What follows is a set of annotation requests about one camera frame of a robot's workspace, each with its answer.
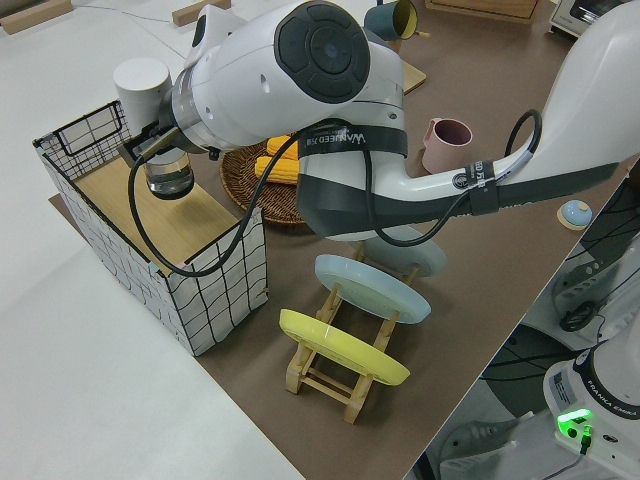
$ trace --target yellow plate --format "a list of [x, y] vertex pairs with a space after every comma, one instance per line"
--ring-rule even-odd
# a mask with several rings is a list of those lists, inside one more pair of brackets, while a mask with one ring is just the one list
[[409, 376], [409, 370], [386, 353], [313, 317], [283, 309], [280, 328], [296, 342], [385, 385], [400, 385]]

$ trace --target blue mug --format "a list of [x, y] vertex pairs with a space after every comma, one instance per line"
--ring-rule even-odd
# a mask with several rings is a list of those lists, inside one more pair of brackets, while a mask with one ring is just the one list
[[364, 17], [364, 27], [386, 41], [406, 40], [418, 27], [418, 12], [411, 0], [382, 3]]

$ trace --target white table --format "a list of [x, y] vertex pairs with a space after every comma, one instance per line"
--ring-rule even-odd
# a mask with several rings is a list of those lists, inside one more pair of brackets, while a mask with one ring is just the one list
[[132, 3], [0, 31], [0, 476], [300, 478], [48, 202], [32, 140], [114, 99], [127, 58], [180, 70], [193, 25], [92, 7], [169, 20], [192, 2]]

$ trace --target wire basket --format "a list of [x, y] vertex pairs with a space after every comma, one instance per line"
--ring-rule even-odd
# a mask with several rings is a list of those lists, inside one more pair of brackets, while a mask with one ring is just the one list
[[[122, 107], [112, 102], [35, 140], [34, 147], [105, 267], [190, 353], [200, 355], [267, 301], [262, 215], [253, 213], [242, 240], [220, 270], [201, 278], [164, 275], [75, 182], [119, 157], [119, 146], [130, 138]], [[211, 238], [182, 268], [202, 271], [216, 262], [238, 223]]]

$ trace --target wooden board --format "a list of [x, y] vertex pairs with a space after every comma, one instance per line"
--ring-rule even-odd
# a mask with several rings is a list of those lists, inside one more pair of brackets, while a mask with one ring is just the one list
[[182, 27], [183, 25], [195, 22], [198, 19], [200, 10], [202, 10], [206, 5], [215, 5], [218, 8], [227, 10], [228, 8], [231, 8], [231, 0], [204, 0], [202, 2], [194, 3], [193, 5], [189, 5], [188, 7], [181, 8], [171, 14], [173, 23], [178, 27]]
[[71, 0], [48, 0], [0, 20], [9, 35], [59, 17], [73, 10]]
[[[133, 244], [159, 267], [133, 222], [127, 195], [129, 167], [117, 158], [76, 181], [76, 185]], [[160, 200], [149, 191], [144, 173], [136, 178], [136, 204], [147, 234], [174, 264], [188, 260], [238, 223], [197, 184], [179, 200]], [[169, 269], [161, 267], [169, 274]]]
[[418, 70], [413, 65], [409, 65], [407, 62], [402, 62], [404, 65], [404, 85], [403, 91], [406, 95], [407, 93], [415, 90], [420, 85], [422, 85], [427, 80], [427, 75]]
[[538, 0], [425, 0], [427, 8], [530, 23]]

